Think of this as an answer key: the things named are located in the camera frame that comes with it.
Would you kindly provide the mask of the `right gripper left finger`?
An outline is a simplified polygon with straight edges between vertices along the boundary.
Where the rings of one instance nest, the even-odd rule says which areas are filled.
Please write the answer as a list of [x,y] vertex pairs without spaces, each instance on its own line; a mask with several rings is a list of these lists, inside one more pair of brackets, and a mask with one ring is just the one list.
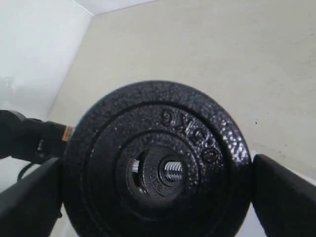
[[61,162],[52,158],[0,194],[2,237],[48,237],[58,218]]

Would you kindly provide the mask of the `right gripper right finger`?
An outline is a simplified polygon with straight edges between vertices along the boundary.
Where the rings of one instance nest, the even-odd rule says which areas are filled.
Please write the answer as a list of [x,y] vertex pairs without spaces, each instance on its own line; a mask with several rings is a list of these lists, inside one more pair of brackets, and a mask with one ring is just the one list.
[[252,205],[266,236],[314,237],[315,185],[263,154],[252,170]]

